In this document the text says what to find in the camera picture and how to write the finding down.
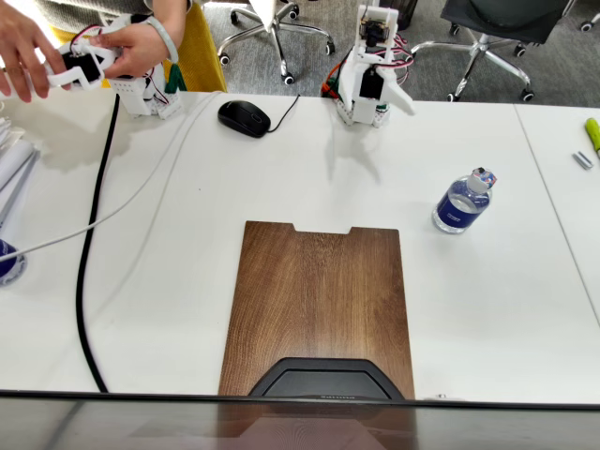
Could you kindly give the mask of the person's right hand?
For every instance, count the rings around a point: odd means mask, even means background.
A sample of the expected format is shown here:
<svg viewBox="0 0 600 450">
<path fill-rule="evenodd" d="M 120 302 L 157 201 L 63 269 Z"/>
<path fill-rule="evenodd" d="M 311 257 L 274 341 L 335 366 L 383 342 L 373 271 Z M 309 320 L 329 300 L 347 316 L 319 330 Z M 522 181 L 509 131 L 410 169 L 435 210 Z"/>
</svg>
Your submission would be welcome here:
<svg viewBox="0 0 600 450">
<path fill-rule="evenodd" d="M 40 49 L 54 74 L 66 71 L 63 57 L 46 39 L 38 25 L 5 1 L 1 2 L 1 58 L 5 69 L 1 70 L 1 93 L 14 91 L 24 102 L 32 100 L 31 90 L 25 79 L 28 73 L 34 91 L 40 98 L 49 94 L 50 84 L 45 66 L 35 53 Z"/>
</svg>

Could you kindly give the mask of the person's left hand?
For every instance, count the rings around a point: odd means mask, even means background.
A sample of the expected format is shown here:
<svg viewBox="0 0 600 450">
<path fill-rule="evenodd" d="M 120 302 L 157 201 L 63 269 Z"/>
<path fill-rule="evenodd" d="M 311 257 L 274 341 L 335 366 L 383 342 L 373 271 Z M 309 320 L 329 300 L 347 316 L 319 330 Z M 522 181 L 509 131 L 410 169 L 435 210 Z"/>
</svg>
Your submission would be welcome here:
<svg viewBox="0 0 600 450">
<path fill-rule="evenodd" d="M 95 47 L 120 48 L 121 55 L 104 73 L 107 79 L 142 77 L 154 66 L 170 58 L 170 51 L 158 30 L 147 23 L 134 23 L 109 34 L 90 38 Z"/>
</svg>

